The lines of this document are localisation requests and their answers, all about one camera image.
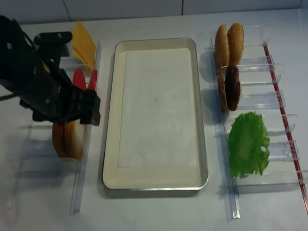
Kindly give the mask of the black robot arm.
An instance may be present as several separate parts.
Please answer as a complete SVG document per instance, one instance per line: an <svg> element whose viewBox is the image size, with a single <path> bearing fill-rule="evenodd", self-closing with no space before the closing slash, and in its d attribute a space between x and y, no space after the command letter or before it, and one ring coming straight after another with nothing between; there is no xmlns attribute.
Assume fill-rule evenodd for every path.
<svg viewBox="0 0 308 231"><path fill-rule="evenodd" d="M63 47L71 32L40 33L34 40L16 20L0 17L0 84L10 91L1 100L20 98L20 105L32 110L36 122L99 125L100 98L95 90L73 84L60 68Z"/></svg>

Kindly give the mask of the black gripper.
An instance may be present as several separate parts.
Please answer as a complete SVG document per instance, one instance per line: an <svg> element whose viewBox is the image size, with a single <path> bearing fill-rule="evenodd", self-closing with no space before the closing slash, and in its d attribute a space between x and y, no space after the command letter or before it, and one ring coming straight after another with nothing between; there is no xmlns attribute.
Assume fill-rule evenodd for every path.
<svg viewBox="0 0 308 231"><path fill-rule="evenodd" d="M101 99L95 90L78 90L66 72L50 60L23 62L19 70L19 104L32 111L34 121L80 119L80 124L99 126Z"/></svg>

